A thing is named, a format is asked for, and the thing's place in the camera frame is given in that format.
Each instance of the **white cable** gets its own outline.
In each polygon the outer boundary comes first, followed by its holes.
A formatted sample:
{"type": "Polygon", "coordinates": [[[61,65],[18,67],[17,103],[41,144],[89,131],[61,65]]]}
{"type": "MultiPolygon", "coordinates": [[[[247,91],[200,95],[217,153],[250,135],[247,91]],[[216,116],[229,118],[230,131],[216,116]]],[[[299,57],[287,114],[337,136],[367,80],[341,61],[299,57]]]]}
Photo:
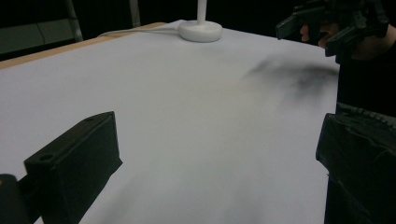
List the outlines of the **white cable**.
{"type": "Polygon", "coordinates": [[[112,35],[112,34],[117,34],[117,33],[128,33],[128,32],[157,32],[157,31],[177,31],[177,27],[163,27],[163,28],[151,28],[151,29],[139,29],[139,28],[133,28],[133,29],[128,29],[128,30],[118,30],[118,31],[110,31],[103,33],[100,36],[104,35],[112,35]]]}

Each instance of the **wooden table edge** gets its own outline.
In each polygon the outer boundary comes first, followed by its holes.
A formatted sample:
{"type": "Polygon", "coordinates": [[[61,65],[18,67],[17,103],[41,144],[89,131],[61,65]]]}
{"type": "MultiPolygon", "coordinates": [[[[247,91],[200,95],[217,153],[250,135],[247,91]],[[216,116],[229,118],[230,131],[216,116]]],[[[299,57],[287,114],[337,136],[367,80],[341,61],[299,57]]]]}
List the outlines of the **wooden table edge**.
{"type": "MultiPolygon", "coordinates": [[[[149,29],[149,28],[154,28],[157,26],[161,26],[166,24],[165,22],[154,22],[148,25],[144,25],[144,26],[139,26],[139,27],[135,27],[138,29],[149,29]]],[[[51,55],[55,55],[58,53],[62,53],[62,52],[66,52],[72,49],[78,49],[78,48],[82,48],[85,46],[89,46],[92,44],[96,44],[96,43],[100,43],[103,41],[107,41],[109,39],[113,39],[113,38],[117,38],[120,36],[124,36],[124,35],[131,35],[131,34],[135,34],[134,32],[125,32],[125,33],[117,33],[117,34],[111,34],[111,35],[106,35],[106,36],[100,36],[97,38],[93,38],[93,39],[88,39],[88,40],[84,40],[81,42],[77,42],[74,44],[70,44],[70,45],[66,45],[66,46],[61,46],[59,48],[55,48],[55,49],[48,49],[48,50],[44,50],[44,51],[40,51],[37,53],[33,53],[33,54],[28,54],[28,55],[24,55],[18,58],[13,58],[13,59],[9,59],[9,60],[5,60],[0,62],[0,69],[2,68],[7,68],[7,67],[11,67],[11,66],[15,66],[21,63],[28,63],[37,59],[42,59],[45,57],[49,57],[51,55]]]]}

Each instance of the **white lamp base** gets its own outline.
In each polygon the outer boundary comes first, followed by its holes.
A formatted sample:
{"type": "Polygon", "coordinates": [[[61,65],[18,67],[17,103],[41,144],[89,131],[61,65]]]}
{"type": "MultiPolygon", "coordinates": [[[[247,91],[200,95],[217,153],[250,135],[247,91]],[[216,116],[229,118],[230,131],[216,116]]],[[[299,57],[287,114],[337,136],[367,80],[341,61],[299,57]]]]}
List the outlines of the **white lamp base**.
{"type": "Polygon", "coordinates": [[[213,21],[183,21],[178,26],[178,33],[184,39],[194,42],[214,42],[221,38],[222,26],[213,21]]]}

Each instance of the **white table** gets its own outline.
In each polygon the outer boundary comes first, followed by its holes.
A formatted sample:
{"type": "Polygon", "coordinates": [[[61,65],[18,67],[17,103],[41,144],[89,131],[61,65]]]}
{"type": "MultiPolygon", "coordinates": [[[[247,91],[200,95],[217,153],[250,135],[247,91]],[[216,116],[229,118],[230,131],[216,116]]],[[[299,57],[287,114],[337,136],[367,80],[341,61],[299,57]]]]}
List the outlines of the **white table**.
{"type": "Polygon", "coordinates": [[[315,152],[337,73],[323,49],[228,29],[206,44],[127,35],[4,68],[0,171],[22,178],[30,155],[114,111],[123,165],[81,223],[323,223],[315,152]]]}

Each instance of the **white tabletop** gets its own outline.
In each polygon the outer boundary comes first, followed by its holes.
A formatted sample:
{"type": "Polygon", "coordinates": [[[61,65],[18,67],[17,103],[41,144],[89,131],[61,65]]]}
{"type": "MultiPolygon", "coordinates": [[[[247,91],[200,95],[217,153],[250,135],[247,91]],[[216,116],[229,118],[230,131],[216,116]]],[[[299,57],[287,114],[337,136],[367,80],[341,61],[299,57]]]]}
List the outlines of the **white tabletop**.
{"type": "Polygon", "coordinates": [[[81,223],[323,223],[315,152],[337,73],[321,48],[228,29],[205,44],[127,35],[5,68],[0,173],[22,178],[30,155],[114,111],[123,165],[81,223]]]}

